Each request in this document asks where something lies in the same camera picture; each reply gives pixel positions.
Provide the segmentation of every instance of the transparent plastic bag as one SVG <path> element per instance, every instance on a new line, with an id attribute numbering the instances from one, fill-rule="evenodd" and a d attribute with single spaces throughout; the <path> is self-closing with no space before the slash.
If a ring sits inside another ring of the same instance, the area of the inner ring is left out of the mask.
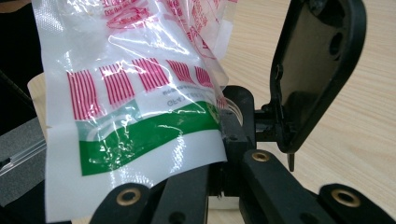
<path id="1" fill-rule="evenodd" d="M 220 60 L 224 57 L 233 29 L 233 14 L 237 0 L 166 2 L 203 58 L 215 57 Z"/>
<path id="2" fill-rule="evenodd" d="M 173 3 L 33 1 L 47 84 L 48 222 L 91 215 L 118 185 L 152 187 L 226 160 L 218 107 L 228 78 Z"/>

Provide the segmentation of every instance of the red printed pattern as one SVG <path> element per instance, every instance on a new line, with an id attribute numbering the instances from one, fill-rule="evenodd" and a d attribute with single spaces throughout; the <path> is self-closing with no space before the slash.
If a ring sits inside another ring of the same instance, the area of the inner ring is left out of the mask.
<path id="1" fill-rule="evenodd" d="M 218 105 L 218 108 L 224 109 L 227 107 L 227 100 L 225 97 L 220 97 L 216 100 L 216 103 Z"/>
<path id="2" fill-rule="evenodd" d="M 179 0 L 167 0 L 168 6 L 171 8 L 173 14 L 175 16 L 181 17 L 183 16 L 183 10 L 180 7 Z"/>
<path id="3" fill-rule="evenodd" d="M 154 58 L 132 61 L 146 91 L 169 84 L 168 77 Z"/>
<path id="4" fill-rule="evenodd" d="M 92 75 L 88 70 L 67 73 L 75 119 L 90 119 L 100 113 Z"/>
<path id="5" fill-rule="evenodd" d="M 197 75 L 198 82 L 208 88 L 213 88 L 213 84 L 210 81 L 210 76 L 204 68 L 195 66 L 195 73 Z"/>
<path id="6" fill-rule="evenodd" d="M 171 65 L 171 68 L 174 70 L 178 80 L 194 84 L 190 76 L 189 67 L 185 63 L 179 63 L 171 60 L 166 61 Z"/>
<path id="7" fill-rule="evenodd" d="M 215 7 L 219 8 L 220 0 L 213 0 L 213 2 L 215 3 Z"/>
<path id="8" fill-rule="evenodd" d="M 105 80 L 111 105 L 123 104 L 134 97 L 131 82 L 120 64 L 103 66 L 99 70 Z"/>

